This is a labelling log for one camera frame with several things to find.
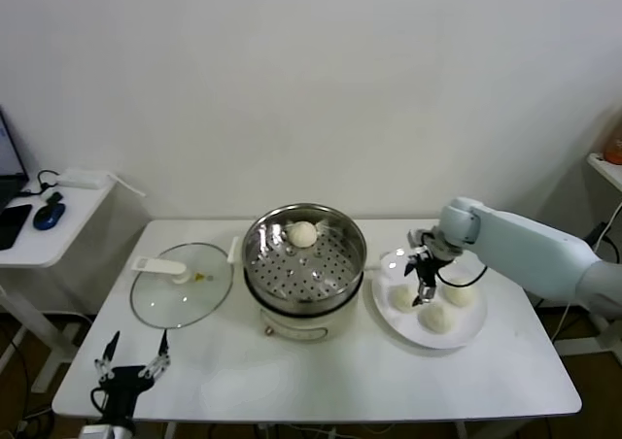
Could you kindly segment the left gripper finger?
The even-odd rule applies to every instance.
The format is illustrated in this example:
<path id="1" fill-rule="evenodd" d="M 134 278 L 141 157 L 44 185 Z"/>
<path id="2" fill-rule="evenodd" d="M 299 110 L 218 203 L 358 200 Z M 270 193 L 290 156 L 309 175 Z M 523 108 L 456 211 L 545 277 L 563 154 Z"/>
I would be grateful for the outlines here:
<path id="1" fill-rule="evenodd" d="M 103 355 L 94 361 L 95 370 L 100 381 L 106 381 L 114 378 L 111 362 L 120 337 L 121 333 L 117 331 L 111 341 L 106 345 Z"/>
<path id="2" fill-rule="evenodd" d="M 169 344 L 167 330 L 162 333 L 157 355 L 139 373 L 139 378 L 158 379 L 170 365 Z"/>

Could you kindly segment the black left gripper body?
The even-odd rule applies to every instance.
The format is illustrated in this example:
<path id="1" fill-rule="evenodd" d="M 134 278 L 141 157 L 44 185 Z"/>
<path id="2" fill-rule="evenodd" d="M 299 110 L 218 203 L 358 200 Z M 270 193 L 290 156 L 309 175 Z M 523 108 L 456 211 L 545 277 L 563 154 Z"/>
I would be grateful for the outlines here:
<path id="1" fill-rule="evenodd" d="M 155 384 L 152 374 L 145 372 L 145 366 L 132 365 L 115 367 L 112 378 L 106 376 L 99 383 L 104 392 L 101 413 L 106 418 L 132 418 L 139 396 Z"/>

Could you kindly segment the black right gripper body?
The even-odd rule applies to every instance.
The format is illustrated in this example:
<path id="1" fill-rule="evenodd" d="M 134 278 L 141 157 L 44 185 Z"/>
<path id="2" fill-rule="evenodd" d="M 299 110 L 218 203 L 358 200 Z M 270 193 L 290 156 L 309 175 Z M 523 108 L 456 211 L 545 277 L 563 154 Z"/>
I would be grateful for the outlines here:
<path id="1" fill-rule="evenodd" d="M 416 252 L 414 254 L 411 254 L 410 256 L 418 257 L 417 268 L 413 271 L 417 274 L 417 278 L 419 275 L 424 276 L 426 274 L 434 273 L 436 279 L 436 275 L 441 268 L 453 263 L 452 260 L 443 260 L 437 258 L 427 250 L 424 250 L 422 252 Z"/>

